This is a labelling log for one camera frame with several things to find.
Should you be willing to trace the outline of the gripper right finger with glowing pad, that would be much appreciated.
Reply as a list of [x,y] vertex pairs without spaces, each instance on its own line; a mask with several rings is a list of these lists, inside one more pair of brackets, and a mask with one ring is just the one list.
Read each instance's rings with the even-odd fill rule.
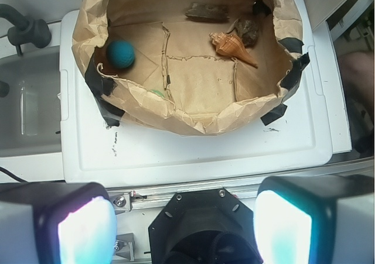
[[265,263],[374,263],[374,178],[267,177],[253,223]]

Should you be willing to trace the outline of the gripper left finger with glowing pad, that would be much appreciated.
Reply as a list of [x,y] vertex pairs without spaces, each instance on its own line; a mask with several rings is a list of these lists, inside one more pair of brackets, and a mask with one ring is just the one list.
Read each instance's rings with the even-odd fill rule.
[[1,184],[1,263],[110,263],[116,237],[98,183]]

